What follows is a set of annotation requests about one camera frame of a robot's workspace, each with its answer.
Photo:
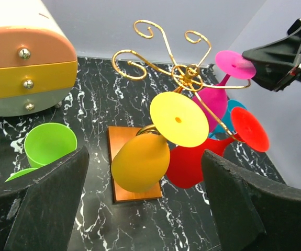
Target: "black marble surface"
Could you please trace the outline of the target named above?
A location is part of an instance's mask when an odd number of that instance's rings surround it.
[[[136,74],[126,62],[119,65]],[[113,203],[108,126],[151,124],[151,100],[156,94],[175,88],[167,76],[152,69],[148,72],[144,81],[133,82],[118,75],[109,60],[80,58],[76,84],[60,109],[0,118],[0,183],[11,173],[28,167],[24,138],[41,123],[67,124],[76,133],[79,146],[87,146],[90,166],[69,251],[221,250],[203,184],[182,190],[164,177],[162,198]],[[209,82],[217,83],[211,68],[203,69],[202,75]],[[265,154],[256,153],[242,143],[231,144],[225,158],[283,182]]]

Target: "green cup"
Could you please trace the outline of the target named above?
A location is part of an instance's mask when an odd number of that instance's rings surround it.
[[[46,166],[77,148],[77,137],[67,126],[45,123],[33,128],[24,143],[32,168]]]
[[[30,173],[30,172],[32,172],[32,171],[34,171],[36,169],[37,168],[27,168],[27,169],[18,171],[16,173],[14,173],[13,175],[11,175],[5,182],[10,181],[10,180],[15,179],[15,178],[18,178],[18,177],[20,177],[20,176],[22,176],[24,174]]]

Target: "orange wooden block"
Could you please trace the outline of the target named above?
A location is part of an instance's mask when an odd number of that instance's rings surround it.
[[[137,127],[108,127],[108,144],[110,153],[110,162],[117,155],[120,149],[133,137],[141,128]],[[147,192],[128,192],[122,189],[112,178],[114,202],[125,202],[135,200],[150,200],[162,197],[160,183]]]

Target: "white wall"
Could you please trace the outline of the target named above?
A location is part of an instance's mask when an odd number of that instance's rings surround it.
[[[42,1],[80,56],[110,59],[119,50],[133,49],[151,61],[169,62],[159,31],[150,40],[134,32],[132,24],[147,19],[163,27],[178,62],[198,63],[207,45],[190,44],[185,31],[196,30],[211,41],[214,49],[207,61],[213,62],[266,0]],[[147,31],[146,25],[140,27]]]
[[[300,17],[301,1],[267,0],[229,49],[242,53],[286,37]],[[228,94],[261,121],[270,137],[268,156],[290,186],[301,188],[301,83],[294,82],[277,93],[253,84]]]

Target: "drawer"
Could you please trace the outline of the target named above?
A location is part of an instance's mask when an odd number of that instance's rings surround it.
[[[76,75],[77,60],[2,68],[0,69],[0,99],[72,87]]]
[[[19,55],[30,52],[28,59]],[[54,31],[34,27],[0,27],[0,68],[77,60],[70,41]]]

